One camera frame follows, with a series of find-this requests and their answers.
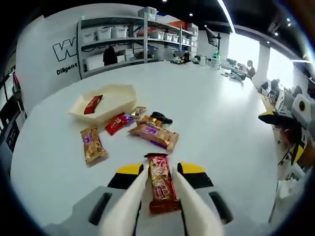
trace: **tabletop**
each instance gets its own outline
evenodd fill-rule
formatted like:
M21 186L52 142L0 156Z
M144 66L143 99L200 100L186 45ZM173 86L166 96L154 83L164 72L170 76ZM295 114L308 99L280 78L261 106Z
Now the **tabletop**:
M119 167L143 162L148 152L165 152L129 136L129 128L114 136L100 130L109 158L86 166L80 131L88 125L68 111L81 94L115 83L133 85L146 114L158 111L173 119L168 129L180 136L171 165L202 166L229 203L267 222L277 187L272 127L258 119L265 108L252 82L221 73L192 63L134 65L89 77L40 102L21 130L11 165L11 182L26 211L39 226L61 223L75 203L107 186Z

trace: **ceiling light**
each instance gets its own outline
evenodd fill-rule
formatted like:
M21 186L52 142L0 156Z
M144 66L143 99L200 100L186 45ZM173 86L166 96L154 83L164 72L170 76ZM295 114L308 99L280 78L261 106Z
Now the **ceiling light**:
M309 60L291 60L291 62L311 63Z
M234 26L233 26L232 19L231 19L230 14L228 13L228 11L227 11L227 9L226 9L226 6L225 6L223 0L217 0L217 1L218 1L218 3L220 4L220 7L222 8L222 10L223 10L223 12L224 12L224 14L225 14L225 16L226 16L226 18L227 18L227 21L228 21L228 23L229 23L229 25L230 25L230 27L231 27L232 32L233 32L233 33L236 33L236 32L235 32L235 28L234 28Z

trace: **gold snack wrapper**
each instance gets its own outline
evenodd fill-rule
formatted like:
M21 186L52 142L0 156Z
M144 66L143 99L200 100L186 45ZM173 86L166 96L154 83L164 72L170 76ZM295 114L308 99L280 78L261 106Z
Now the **gold snack wrapper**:
M135 119L141 119L141 116L145 113L146 107L135 107L130 116Z
M156 118L147 116L147 115L145 115L145 116L142 118L142 120L137 121L137 125L141 125L141 124L144 124L144 123L152 124L152 125L155 125L155 126L157 126L157 127L162 127L162 126L163 126L163 123L162 123L161 121L159 121L159 120L156 119Z
M107 152L100 142L97 127L82 130L81 136L84 143L86 164L91 164L96 159L107 156Z
M143 123L128 131L130 135L140 136L168 151L172 151L178 140L178 133L172 133L167 129L152 124Z

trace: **red wrapper in tray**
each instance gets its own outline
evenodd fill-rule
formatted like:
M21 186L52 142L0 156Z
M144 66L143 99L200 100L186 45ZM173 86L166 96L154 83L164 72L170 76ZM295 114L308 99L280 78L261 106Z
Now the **red wrapper in tray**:
M151 214L163 214L180 209L167 156L164 153L148 153L144 156L149 160L152 181L153 200L149 205Z
M125 125L131 124L135 121L135 118L127 114L120 114L116 116L106 127L105 129L110 135L114 135L118 130L123 128Z
M97 107L97 105L101 101L102 97L103 97L103 95L99 95L99 96L95 96L94 98L92 98L92 100L85 107L84 114L88 115L88 114L94 113L95 108Z

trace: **metal shelving unit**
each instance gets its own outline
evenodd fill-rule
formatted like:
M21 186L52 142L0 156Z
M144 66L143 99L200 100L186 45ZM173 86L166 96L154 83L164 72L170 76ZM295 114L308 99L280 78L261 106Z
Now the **metal shelving unit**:
M93 41L91 43L83 44L82 42L82 32L86 29L90 28L97 28L101 26L106 25L128 25L129 31L129 37L127 38L112 38L112 39L106 39L106 40L100 40L100 41ZM141 25L144 28L144 36L143 37L133 37L133 26L134 25ZM148 28L158 28L165 30L166 32L173 32L179 34L179 42L172 42L162 39L156 39L156 38L149 38L148 37ZM164 45L178 45L178 49L181 51L182 46L191 47L191 45L182 44L182 35L191 37L194 36L191 32L183 30L182 27L177 28L165 23L157 22L157 21L149 21L148 15L145 14L145 17L134 17L134 16L111 16L111 17L103 17L103 18L94 18L94 19L86 19L81 20L78 22L77 25L77 59L78 59L78 65L79 65L79 71L81 79L85 79L89 76L96 75L98 73L102 73L108 70L117 69L121 67L125 67L128 65L135 65L135 64L141 64L141 63L148 63L153 61L158 61L157 59L149 59L148 58L148 42L154 42L154 43L161 43ZM117 64L112 64L108 66L103 66L91 71L84 71L83 65L84 60L82 55L83 50L92 49L95 47L100 47L108 44L118 44L118 43L135 43L135 42L143 42L143 50L144 50L144 58L143 59L136 59L132 61L124 61Z

